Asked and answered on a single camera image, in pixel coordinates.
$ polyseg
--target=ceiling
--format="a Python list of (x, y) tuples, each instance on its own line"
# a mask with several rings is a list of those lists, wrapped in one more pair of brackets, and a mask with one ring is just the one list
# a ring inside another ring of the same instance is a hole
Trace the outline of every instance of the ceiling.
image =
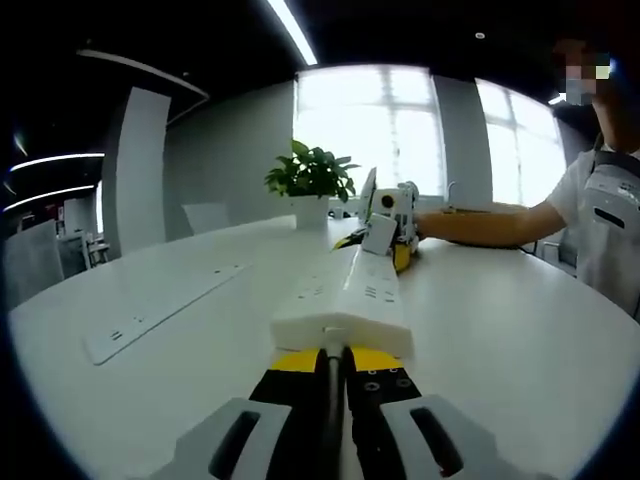
[[(628, 19), (635, 17), (627, 14), (630, 7), (624, 7), (622, 0), (609, 0), (606, 12), (591, 0), (524, 4), (287, 0), (287, 4), (319, 66), (423, 65), (457, 78), (482, 77), (543, 102), (558, 88), (551, 56), (555, 40), (588, 38), (621, 58), (631, 55), (637, 45), (626, 37), (633, 31)], [(14, 14), (20, 26), (5, 67), (15, 82), (8, 95), (13, 132), (21, 136), (28, 157), (15, 148), (10, 165), (102, 151), (112, 116), (132, 85), (170, 95), (170, 118), (202, 98), (149, 73), (80, 57), (79, 49), (120, 55), (182, 78), (208, 92), (209, 104), (286, 81), (304, 68), (265, 0), (181, 1), (166, 10), (103, 10), (64, 10), (56, 5), (51, 11), (40, 9), (37, 15)], [(476, 32), (486, 38), (476, 39)], [(565, 106), (557, 109), (557, 115), (590, 138), (598, 131), (590, 108)], [(16, 192), (8, 194), (9, 203), (99, 178), (96, 159), (21, 169), (6, 179)]]

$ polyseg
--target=potted plant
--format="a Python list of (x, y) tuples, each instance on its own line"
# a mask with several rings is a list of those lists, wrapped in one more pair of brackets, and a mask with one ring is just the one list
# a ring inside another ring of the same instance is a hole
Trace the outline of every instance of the potted plant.
[(298, 228), (321, 228), (327, 223), (329, 197), (346, 202), (349, 193), (355, 195), (348, 170), (359, 165), (349, 163), (351, 157), (335, 158), (297, 140), (292, 140), (291, 147), (293, 156), (277, 157), (282, 167), (270, 170), (264, 183), (270, 192), (290, 197)]

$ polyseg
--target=person's arm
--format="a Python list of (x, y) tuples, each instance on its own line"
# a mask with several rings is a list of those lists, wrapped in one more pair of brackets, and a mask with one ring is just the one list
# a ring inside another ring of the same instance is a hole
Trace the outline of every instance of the person's arm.
[(420, 239), (440, 238), (482, 247), (515, 247), (566, 226), (547, 201), (516, 213), (427, 213), (416, 217)]

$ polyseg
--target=window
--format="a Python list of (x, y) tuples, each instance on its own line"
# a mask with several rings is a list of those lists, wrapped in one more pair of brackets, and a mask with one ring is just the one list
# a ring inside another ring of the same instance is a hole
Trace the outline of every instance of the window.
[(349, 172), (358, 193), (377, 167), (380, 187), (412, 180), (421, 195), (443, 195), (440, 122), (426, 69), (362, 65), (302, 72), (294, 120), (297, 140), (362, 166)]
[(98, 188), (96, 188), (96, 224), (98, 233), (102, 233), (104, 230), (102, 224), (102, 180), (98, 182)]
[(566, 169), (556, 120), (546, 105), (477, 80), (487, 122), (493, 201), (532, 207)]

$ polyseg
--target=black slot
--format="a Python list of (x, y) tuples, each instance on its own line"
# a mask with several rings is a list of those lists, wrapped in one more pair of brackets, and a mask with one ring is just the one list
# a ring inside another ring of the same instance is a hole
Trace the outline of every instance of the black slot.
[(462, 470), (458, 450), (433, 413), (426, 408), (417, 408), (411, 410), (411, 418), (418, 425), (434, 460), (440, 466), (440, 476), (447, 478)]
[(220, 448), (213, 454), (209, 464), (209, 473), (221, 480), (229, 480), (236, 468), (244, 445), (249, 439), (260, 415), (255, 412), (242, 412), (222, 440)]
[(593, 208), (593, 213), (598, 215), (600, 218), (604, 218), (605, 220), (613, 223), (614, 225), (617, 225), (618, 227), (624, 229), (624, 222), (620, 220), (618, 217), (616, 217), (615, 215), (611, 215), (610, 213), (607, 213), (604, 210), (600, 210), (597, 207)]

